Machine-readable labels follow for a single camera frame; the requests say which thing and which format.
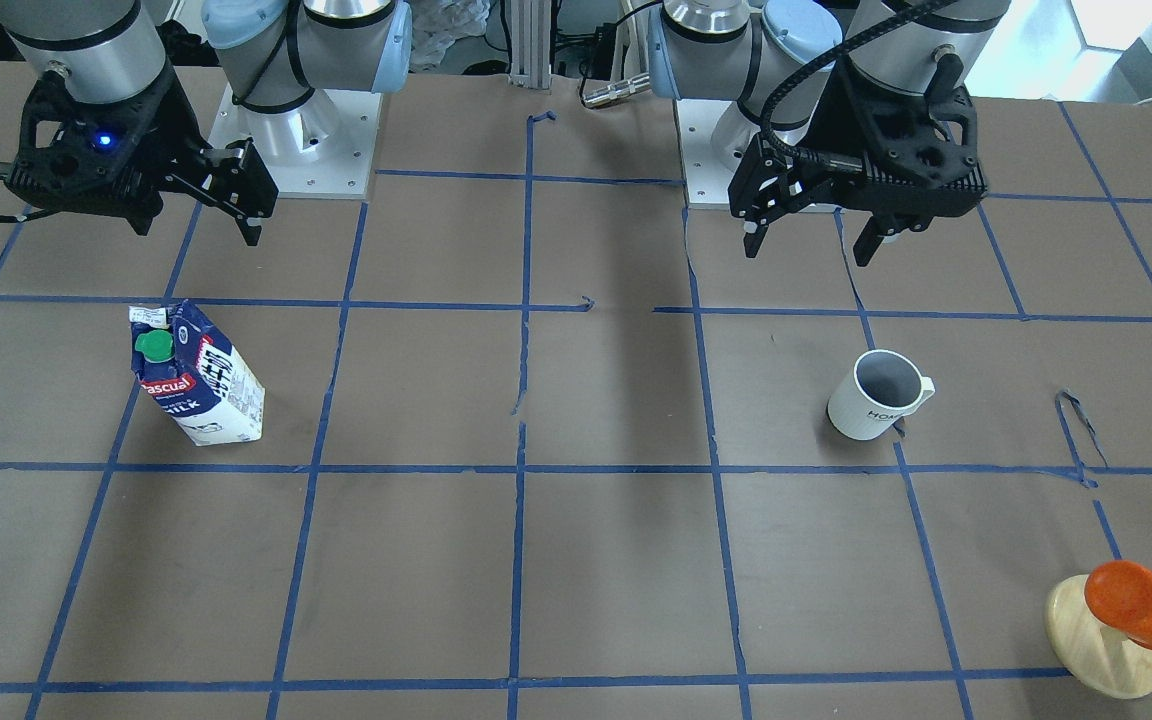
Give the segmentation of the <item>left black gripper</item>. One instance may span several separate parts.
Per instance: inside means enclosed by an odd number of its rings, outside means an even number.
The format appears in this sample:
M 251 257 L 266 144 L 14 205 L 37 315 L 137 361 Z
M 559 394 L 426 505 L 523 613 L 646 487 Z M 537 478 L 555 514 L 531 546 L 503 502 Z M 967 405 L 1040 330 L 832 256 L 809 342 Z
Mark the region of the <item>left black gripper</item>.
M 963 59 L 934 50 L 931 78 L 901 94 L 838 59 L 794 159 L 755 135 L 728 185 L 732 217 L 742 222 L 746 258 L 771 223 L 808 205 L 869 211 L 852 245 L 867 266 L 905 223 L 961 217 L 990 192 L 977 149 L 978 118 L 960 85 Z

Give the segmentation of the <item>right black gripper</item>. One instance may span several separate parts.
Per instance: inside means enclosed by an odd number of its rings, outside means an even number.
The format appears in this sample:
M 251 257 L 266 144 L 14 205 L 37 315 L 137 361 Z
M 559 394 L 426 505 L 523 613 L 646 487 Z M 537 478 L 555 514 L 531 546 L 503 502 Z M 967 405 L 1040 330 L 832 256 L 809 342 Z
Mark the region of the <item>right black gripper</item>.
M 169 61 L 138 94 L 79 103 L 58 70 L 41 73 L 23 106 L 6 187 L 35 209 L 128 220 L 147 234 L 162 192 L 204 192 L 247 247 L 273 215 L 278 185 L 251 138 L 209 149 Z

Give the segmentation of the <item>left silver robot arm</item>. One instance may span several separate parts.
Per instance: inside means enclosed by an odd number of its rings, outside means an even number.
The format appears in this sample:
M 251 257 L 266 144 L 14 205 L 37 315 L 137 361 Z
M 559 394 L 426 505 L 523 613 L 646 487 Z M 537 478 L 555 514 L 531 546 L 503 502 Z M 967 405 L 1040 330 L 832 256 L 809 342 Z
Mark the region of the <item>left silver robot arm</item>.
M 884 241 L 977 209 L 990 191 L 967 74 L 1006 1 L 664 1 L 650 12 L 654 94 L 732 103 L 742 129 L 727 209 L 759 253 L 813 204 L 864 211 L 859 266 Z

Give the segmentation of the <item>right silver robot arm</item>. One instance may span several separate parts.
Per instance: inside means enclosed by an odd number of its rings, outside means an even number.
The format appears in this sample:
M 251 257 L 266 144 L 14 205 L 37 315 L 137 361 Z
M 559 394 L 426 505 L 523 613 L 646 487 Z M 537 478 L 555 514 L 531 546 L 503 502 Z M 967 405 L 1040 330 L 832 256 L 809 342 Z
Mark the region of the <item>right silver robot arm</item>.
M 0 1 L 0 23 L 38 73 L 3 184 L 38 214 L 127 220 L 147 234 L 162 195 L 236 220 L 255 247 L 279 194 L 270 165 L 320 159 L 342 138 L 329 91 L 404 86 L 404 1 L 206 1 L 202 22 L 247 135 L 206 141 L 141 1 Z

